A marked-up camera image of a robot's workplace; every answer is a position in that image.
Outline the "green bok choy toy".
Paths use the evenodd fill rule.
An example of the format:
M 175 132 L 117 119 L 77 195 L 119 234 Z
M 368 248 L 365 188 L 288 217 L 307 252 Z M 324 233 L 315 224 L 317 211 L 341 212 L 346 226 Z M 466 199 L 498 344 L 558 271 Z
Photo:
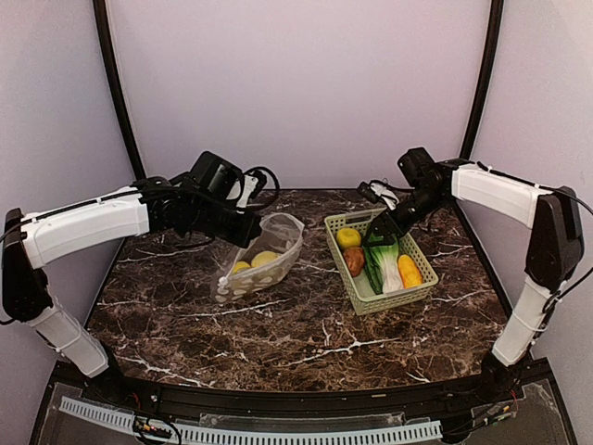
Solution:
M 396 292 L 403 288 L 399 275 L 397 260 L 399 257 L 398 243 L 390 247 L 363 247 L 365 260 L 375 260 L 382 269 L 383 293 Z

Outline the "yellow round bun toy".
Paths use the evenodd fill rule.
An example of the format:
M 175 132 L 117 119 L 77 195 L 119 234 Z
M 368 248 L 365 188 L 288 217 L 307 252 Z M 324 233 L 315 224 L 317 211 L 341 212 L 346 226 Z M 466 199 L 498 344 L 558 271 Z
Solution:
M 348 248 L 358 248 L 361 245 L 362 237 L 358 230 L 342 227 L 337 231 L 335 239 L 340 249 L 346 250 Z

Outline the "beige plastic basket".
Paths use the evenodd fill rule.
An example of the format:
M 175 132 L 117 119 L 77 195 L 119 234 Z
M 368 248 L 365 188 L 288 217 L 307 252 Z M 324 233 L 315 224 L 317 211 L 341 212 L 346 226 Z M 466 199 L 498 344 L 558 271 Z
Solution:
M 347 266 L 338 233 L 346 229 L 366 235 L 381 209 L 328 216 L 324 219 L 327 244 L 354 311 L 365 315 L 425 299 L 439 278 L 411 235 L 387 246 L 364 247 L 364 266 L 354 276 Z

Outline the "yellow lemon toy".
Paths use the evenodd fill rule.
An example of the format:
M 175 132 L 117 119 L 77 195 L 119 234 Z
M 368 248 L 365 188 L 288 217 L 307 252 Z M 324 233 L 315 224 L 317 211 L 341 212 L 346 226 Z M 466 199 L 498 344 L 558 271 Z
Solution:
M 252 266 L 249 262 L 238 261 L 234 264 L 234 266 L 232 268 L 232 274 L 240 273 L 244 270 L 249 270 L 251 268 L 252 268 Z

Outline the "pale yellow bread toy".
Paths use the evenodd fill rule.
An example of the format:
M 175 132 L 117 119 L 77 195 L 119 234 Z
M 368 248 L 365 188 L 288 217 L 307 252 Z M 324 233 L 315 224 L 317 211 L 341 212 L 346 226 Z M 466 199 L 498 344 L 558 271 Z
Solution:
M 250 262 L 250 265 L 252 268 L 263 267 L 271 263 L 272 261 L 276 260 L 278 257 L 279 254 L 277 252 L 264 250 L 253 257 L 252 261 Z

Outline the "clear zip top bag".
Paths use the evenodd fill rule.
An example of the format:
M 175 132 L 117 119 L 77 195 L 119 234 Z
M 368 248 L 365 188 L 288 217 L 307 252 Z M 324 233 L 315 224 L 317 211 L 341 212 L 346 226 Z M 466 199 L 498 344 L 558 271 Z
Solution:
M 305 224 L 289 213 L 273 213 L 260 222 L 261 234 L 247 248 L 233 247 L 226 254 L 220 269 L 213 275 L 211 297 L 226 303 L 279 284 L 296 263 L 304 242 Z M 271 263 L 232 274 L 238 261 L 251 262 L 264 250 L 277 252 L 279 257 Z

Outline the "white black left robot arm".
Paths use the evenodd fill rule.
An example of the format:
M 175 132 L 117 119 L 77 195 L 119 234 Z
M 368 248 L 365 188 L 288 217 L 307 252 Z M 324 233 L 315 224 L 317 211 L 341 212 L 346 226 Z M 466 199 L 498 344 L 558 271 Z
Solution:
M 45 213 L 6 215 L 2 247 L 2 304 L 72 362 L 90 387 L 111 404 L 131 396 L 111 350 L 93 337 L 48 290 L 43 268 L 73 252 L 112 240 L 172 230 L 201 233 L 245 248 L 261 233 L 253 199 L 267 183 L 265 172 L 245 172 L 211 153 L 167 180 L 154 176 L 108 195 Z

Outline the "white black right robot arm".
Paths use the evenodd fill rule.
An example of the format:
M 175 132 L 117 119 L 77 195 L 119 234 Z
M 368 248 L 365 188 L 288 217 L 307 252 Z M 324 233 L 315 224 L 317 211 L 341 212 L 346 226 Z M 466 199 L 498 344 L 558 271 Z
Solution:
M 363 246 L 386 246 L 400 239 L 452 199 L 504 214 L 531 232 L 522 293 L 473 381 L 478 400 L 494 401 L 514 386 L 522 359 L 571 290 L 566 283 L 585 253 L 579 212 L 583 205 L 570 187 L 535 184 L 467 159 L 435 161 L 422 147 L 408 150 L 397 164 L 411 190 L 372 220 Z

